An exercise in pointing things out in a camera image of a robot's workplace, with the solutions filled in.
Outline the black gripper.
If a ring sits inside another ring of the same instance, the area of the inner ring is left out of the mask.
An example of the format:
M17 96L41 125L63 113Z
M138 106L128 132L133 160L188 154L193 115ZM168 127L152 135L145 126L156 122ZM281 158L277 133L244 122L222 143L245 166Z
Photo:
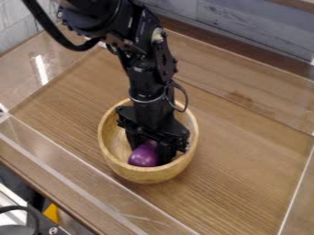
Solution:
M174 109L166 103L120 105L118 126L126 130L128 142L133 150L149 140L157 142L158 164L173 161L177 152L186 152L190 130L174 116Z

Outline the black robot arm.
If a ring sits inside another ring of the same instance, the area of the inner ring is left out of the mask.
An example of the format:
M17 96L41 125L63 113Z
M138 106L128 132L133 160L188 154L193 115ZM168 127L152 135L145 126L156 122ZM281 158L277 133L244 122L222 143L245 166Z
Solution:
M190 131L174 117L178 60L154 12L137 0L59 0L62 20L78 34L101 39L129 77L130 106L120 106L118 125L132 148L157 142L158 163L188 150Z

